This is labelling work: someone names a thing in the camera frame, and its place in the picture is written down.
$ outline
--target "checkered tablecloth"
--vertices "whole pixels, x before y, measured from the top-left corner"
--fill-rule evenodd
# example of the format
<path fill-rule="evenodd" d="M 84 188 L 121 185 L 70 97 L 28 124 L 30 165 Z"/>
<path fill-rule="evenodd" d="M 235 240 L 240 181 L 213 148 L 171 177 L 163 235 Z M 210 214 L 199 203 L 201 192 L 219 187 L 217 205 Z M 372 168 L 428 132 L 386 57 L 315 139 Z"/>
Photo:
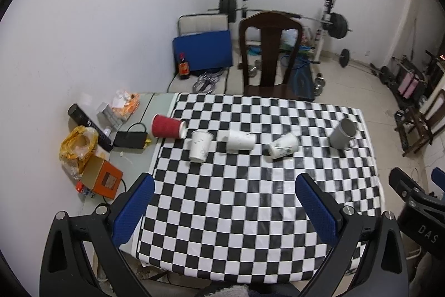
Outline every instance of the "checkered tablecloth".
<path fill-rule="evenodd" d="M 158 141 L 155 195 L 142 217 L 135 257 L 188 276 L 239 283 L 308 280 L 329 251 L 295 196 L 308 173 L 339 204 L 380 215 L 380 193 L 360 110 L 232 95 L 178 94 L 172 117 L 188 122 L 185 140 Z M 344 117 L 357 123 L 357 144 L 330 148 Z M 190 163 L 191 133 L 214 136 L 207 160 Z M 228 130 L 256 134 L 252 151 L 226 153 Z M 298 152 L 272 160 L 266 146 L 292 131 Z M 358 244 L 350 270 L 357 268 Z"/>

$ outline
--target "screw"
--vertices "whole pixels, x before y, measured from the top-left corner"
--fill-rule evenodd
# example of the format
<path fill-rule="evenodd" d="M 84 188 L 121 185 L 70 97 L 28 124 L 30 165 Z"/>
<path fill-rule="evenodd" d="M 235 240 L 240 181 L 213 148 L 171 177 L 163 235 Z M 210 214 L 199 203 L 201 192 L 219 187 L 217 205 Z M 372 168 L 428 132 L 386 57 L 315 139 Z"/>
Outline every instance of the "screw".
<path fill-rule="evenodd" d="M 355 210 L 353 207 L 350 207 L 349 205 L 347 205 L 347 206 L 343 207 L 343 212 L 346 215 L 352 215 L 355 213 Z"/>
<path fill-rule="evenodd" d="M 56 214 L 56 219 L 57 220 L 62 220 L 65 217 L 65 212 L 58 212 Z"/>
<path fill-rule="evenodd" d="M 96 208 L 96 214 L 98 215 L 104 215 L 108 211 L 108 208 L 105 205 L 99 205 Z"/>
<path fill-rule="evenodd" d="M 395 218 L 394 213 L 390 210 L 387 210 L 385 213 L 385 217 L 387 217 L 389 220 L 393 220 Z"/>

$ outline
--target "mug handle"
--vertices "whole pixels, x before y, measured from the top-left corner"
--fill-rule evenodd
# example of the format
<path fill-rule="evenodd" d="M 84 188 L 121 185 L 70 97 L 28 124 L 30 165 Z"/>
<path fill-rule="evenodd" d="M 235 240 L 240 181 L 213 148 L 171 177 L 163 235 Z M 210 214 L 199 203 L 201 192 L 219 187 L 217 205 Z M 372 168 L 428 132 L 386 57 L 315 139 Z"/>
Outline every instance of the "mug handle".
<path fill-rule="evenodd" d="M 351 141 L 352 141 L 352 145 L 349 146 L 349 147 L 344 148 L 344 151 L 349 151 L 349 150 L 351 150 L 353 147 L 358 146 L 357 139 L 352 139 L 352 140 L 350 140 L 349 142 L 351 142 Z"/>

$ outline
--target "white paper cup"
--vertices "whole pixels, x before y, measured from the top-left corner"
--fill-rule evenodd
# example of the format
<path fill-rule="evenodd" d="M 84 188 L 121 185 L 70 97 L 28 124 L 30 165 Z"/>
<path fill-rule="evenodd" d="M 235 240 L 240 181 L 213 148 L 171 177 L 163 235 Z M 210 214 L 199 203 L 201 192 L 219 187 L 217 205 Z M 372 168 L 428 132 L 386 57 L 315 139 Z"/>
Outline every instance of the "white paper cup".
<path fill-rule="evenodd" d="M 298 151 L 298 137 L 289 133 L 279 139 L 271 142 L 268 146 L 269 154 L 272 159 L 282 158 L 283 156 L 293 154 Z"/>
<path fill-rule="evenodd" d="M 226 150 L 253 150 L 256 135 L 250 132 L 230 130 Z"/>
<path fill-rule="evenodd" d="M 210 149 L 213 135 L 205 130 L 192 132 L 192 144 L 190 147 L 189 160 L 191 162 L 205 162 Z"/>

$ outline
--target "blue gripper pad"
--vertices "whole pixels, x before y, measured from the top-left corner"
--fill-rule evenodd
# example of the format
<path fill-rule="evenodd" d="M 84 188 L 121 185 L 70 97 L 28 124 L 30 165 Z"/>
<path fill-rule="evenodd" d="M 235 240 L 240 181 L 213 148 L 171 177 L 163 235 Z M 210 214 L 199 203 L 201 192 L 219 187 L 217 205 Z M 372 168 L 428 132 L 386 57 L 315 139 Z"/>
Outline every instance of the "blue gripper pad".
<path fill-rule="evenodd" d="M 338 239 L 335 218 L 312 189 L 311 185 L 309 185 L 303 174 L 298 175 L 295 180 L 295 194 L 311 220 L 321 241 L 332 247 L 335 246 Z"/>
<path fill-rule="evenodd" d="M 153 177 L 146 173 L 141 174 L 141 177 L 144 180 L 137 186 L 136 190 L 130 189 L 130 192 L 132 192 L 130 198 L 114 219 L 112 241 L 116 247 L 130 240 L 139 219 L 145 214 L 148 203 L 153 197 Z"/>
<path fill-rule="evenodd" d="M 440 168 L 434 168 L 431 172 L 431 180 L 445 192 L 445 173 Z"/>

